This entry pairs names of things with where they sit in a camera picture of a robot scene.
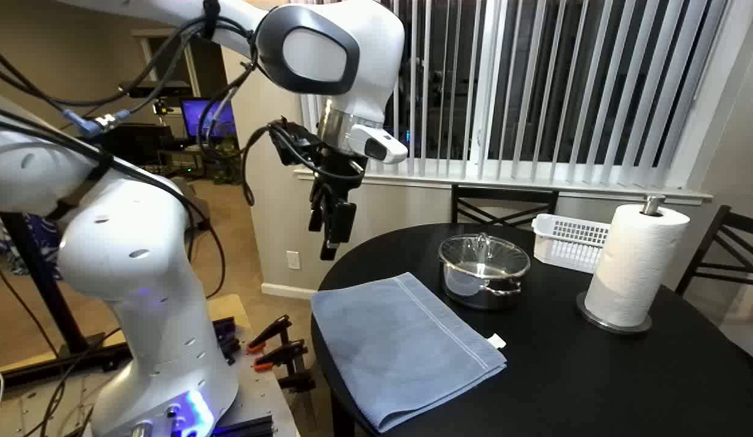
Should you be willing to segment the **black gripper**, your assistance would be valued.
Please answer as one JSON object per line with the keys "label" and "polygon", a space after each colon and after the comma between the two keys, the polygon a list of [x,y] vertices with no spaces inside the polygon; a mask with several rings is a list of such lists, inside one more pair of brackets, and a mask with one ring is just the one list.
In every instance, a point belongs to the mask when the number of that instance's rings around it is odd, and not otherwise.
{"label": "black gripper", "polygon": [[[329,193],[334,201],[344,201],[348,192],[358,187],[365,179],[367,161],[357,156],[348,156],[326,140],[320,140],[315,133],[310,133],[306,125],[293,123],[288,118],[277,118],[269,123],[269,139],[277,148],[277,156],[284,164],[303,164],[315,174],[315,188],[310,193],[314,201],[318,201],[323,193]],[[323,233],[323,247],[320,258],[332,260],[339,243],[349,241],[352,224],[355,224],[355,203],[334,203],[326,216],[323,205],[310,205],[307,231]]]}

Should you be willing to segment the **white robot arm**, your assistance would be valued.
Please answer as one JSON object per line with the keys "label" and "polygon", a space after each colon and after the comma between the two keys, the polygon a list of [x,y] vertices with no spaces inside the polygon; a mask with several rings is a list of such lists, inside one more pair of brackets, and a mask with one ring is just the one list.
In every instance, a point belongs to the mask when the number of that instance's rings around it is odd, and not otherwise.
{"label": "white robot arm", "polygon": [[[344,157],[397,162],[384,129],[406,31],[377,0],[60,0],[143,17],[248,56],[275,85],[326,100],[323,144]],[[186,250],[180,188],[71,139],[0,97],[0,213],[65,216],[57,272],[117,315],[131,362],[97,395],[92,437],[209,437],[238,395]]]}

